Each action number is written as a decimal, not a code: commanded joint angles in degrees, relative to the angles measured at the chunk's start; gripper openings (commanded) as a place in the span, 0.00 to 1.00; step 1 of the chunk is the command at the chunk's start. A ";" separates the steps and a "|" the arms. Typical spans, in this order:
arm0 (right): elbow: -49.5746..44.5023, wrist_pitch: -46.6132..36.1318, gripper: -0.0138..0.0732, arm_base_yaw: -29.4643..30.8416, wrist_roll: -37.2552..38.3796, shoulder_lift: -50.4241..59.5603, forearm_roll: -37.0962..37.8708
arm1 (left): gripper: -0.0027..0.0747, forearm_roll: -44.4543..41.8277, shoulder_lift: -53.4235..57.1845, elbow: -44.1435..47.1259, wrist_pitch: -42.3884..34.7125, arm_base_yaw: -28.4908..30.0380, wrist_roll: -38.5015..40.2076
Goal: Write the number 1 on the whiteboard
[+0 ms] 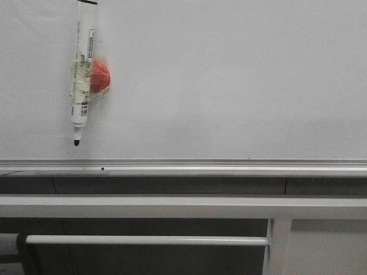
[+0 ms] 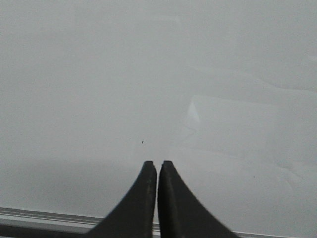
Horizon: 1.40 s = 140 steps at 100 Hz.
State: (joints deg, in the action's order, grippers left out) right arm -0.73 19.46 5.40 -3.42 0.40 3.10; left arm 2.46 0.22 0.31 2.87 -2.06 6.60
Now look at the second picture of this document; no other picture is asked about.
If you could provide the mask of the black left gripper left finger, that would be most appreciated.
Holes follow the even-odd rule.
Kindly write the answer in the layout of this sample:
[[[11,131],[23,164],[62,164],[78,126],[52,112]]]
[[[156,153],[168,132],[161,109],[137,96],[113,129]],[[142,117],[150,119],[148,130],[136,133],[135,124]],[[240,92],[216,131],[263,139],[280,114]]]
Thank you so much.
[[[156,202],[157,171],[145,161],[135,182],[117,206],[87,238],[151,238]]]

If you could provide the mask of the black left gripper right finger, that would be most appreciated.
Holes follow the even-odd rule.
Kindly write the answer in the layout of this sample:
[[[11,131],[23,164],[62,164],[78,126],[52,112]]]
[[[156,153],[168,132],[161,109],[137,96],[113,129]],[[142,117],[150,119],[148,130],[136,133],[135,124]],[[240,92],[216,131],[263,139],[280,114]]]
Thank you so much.
[[[237,237],[199,202],[171,161],[159,174],[158,218],[162,238]]]

